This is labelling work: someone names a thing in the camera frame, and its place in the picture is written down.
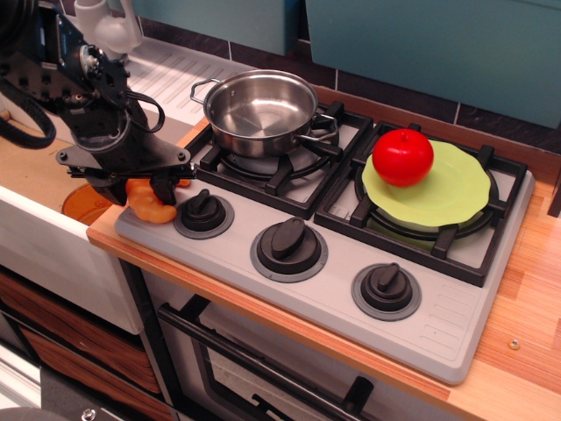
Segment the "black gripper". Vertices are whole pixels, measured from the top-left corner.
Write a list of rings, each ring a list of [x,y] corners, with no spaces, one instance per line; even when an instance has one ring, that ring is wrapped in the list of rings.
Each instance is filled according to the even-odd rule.
[[[195,178],[187,150],[137,129],[117,137],[77,139],[58,152],[56,160],[71,177],[86,180],[96,193],[121,206],[127,203],[128,179],[150,178],[154,195],[175,206],[176,186]]]

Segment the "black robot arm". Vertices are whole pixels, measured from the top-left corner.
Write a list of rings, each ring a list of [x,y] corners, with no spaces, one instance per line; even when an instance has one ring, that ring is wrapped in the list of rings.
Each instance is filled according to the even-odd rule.
[[[132,91],[128,77],[121,60],[87,43],[52,4],[1,3],[1,93],[43,133],[33,136],[2,122],[2,137],[23,148],[46,148],[56,138],[50,119],[56,115],[74,141],[57,156],[71,177],[120,205],[127,202],[127,181],[147,179],[162,203],[174,205],[178,182],[195,176],[190,154],[157,137],[165,114],[150,126],[141,104],[154,101]]]

